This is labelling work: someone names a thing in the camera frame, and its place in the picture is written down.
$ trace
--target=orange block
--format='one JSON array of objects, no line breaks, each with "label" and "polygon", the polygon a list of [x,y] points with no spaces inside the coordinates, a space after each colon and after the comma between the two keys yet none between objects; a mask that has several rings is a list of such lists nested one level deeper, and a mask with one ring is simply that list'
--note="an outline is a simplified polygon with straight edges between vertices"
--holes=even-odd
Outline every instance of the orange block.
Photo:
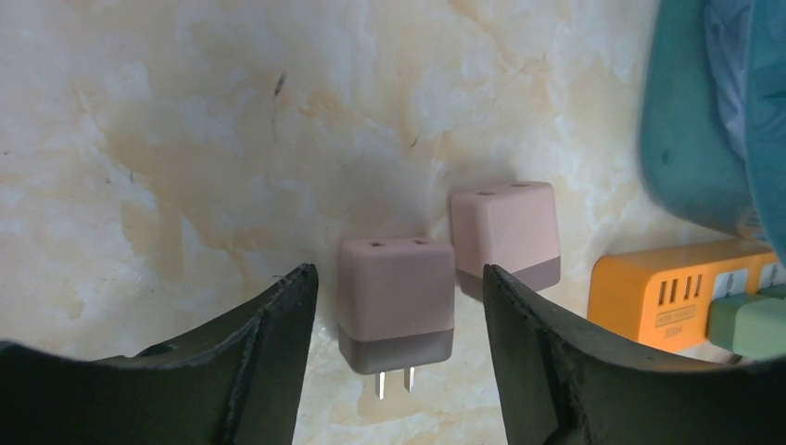
[{"label": "orange block", "polygon": [[735,276],[755,293],[762,267],[777,261],[769,248],[740,240],[605,256],[592,271],[587,318],[660,350],[684,350],[707,340],[716,287],[731,285],[720,274],[747,271]]}]

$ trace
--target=charger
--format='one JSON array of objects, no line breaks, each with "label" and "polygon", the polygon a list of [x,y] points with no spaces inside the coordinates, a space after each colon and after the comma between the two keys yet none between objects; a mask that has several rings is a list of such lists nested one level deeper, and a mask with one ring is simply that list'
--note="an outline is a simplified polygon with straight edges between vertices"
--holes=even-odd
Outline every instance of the charger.
[{"label": "charger", "polygon": [[453,348],[453,246],[428,238],[350,239],[338,261],[338,347],[361,375],[376,375],[385,397],[385,373],[446,361]]}]

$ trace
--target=white label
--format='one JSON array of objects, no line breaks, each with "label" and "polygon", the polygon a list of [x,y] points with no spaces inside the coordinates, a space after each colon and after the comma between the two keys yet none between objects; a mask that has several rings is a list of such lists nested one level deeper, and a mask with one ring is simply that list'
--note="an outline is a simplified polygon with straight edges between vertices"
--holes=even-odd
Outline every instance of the white label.
[{"label": "white label", "polygon": [[713,299],[728,297],[729,295],[741,294],[745,291],[748,283],[748,270],[719,273],[715,277],[713,286]]},{"label": "white label", "polygon": [[786,285],[786,269],[779,262],[772,262],[762,268],[759,276],[759,289]]}]

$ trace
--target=plug prong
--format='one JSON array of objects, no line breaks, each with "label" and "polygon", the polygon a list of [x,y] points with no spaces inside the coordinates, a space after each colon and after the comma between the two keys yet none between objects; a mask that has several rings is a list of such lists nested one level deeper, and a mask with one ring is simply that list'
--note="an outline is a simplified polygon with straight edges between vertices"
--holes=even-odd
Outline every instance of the plug prong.
[{"label": "plug prong", "polygon": [[412,392],[415,389],[415,368],[409,367],[404,370],[404,387]]},{"label": "plug prong", "polygon": [[379,400],[385,398],[385,373],[376,375],[376,397],[378,397]]}]

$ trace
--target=beige marble floor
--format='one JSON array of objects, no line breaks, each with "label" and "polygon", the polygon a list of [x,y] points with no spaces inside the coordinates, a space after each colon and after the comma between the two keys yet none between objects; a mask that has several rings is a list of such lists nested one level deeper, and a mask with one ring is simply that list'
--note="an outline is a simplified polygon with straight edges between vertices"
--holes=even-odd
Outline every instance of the beige marble floor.
[{"label": "beige marble floor", "polygon": [[[482,307],[417,391],[338,354],[336,247],[448,237],[451,189],[556,187],[584,313],[604,252],[714,239],[637,173],[654,0],[0,0],[0,337],[134,354],[301,262],[297,444],[502,444]],[[403,377],[393,375],[390,381]]]}]

